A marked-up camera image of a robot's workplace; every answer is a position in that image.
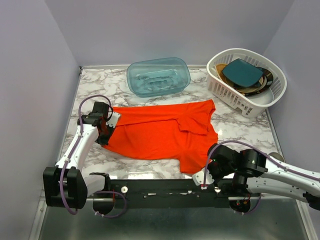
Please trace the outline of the orange t shirt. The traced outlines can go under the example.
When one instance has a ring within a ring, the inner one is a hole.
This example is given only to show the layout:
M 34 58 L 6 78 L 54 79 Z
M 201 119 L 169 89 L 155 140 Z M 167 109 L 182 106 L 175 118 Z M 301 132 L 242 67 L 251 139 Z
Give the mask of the orange t shirt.
M 184 174 L 206 164 L 218 142 L 211 117 L 213 100 L 171 105 L 115 107 L 121 115 L 105 149 L 138 160 L 176 159 Z

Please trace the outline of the clear blue plastic tub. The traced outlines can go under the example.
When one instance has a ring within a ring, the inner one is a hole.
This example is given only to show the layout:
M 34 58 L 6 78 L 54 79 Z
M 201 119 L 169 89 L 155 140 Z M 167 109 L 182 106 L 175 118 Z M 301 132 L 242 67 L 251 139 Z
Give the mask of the clear blue plastic tub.
M 178 57 L 135 62 L 127 68 L 126 78 L 131 92 L 140 98 L 179 93 L 191 82 L 187 64 Z

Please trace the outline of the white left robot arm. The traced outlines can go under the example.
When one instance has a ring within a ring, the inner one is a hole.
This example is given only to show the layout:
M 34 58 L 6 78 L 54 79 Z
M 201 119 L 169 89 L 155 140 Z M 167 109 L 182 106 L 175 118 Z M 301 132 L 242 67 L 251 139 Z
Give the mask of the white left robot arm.
M 55 166 L 43 171 L 44 195 L 49 207 L 66 208 L 75 213 L 84 207 L 90 195 L 96 193 L 104 198 L 110 194 L 107 173 L 93 172 L 84 178 L 82 169 L 94 144 L 108 145 L 120 117 L 110 104 L 96 101 L 89 114 L 78 118 L 68 149 Z

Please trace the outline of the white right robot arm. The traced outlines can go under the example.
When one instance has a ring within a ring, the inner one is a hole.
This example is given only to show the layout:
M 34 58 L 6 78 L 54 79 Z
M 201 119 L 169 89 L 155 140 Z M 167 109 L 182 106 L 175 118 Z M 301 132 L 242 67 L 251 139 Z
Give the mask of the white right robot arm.
M 228 195 L 272 194 L 320 208 L 320 174 L 285 163 L 253 146 L 239 152 L 225 142 L 207 152 L 205 176 Z

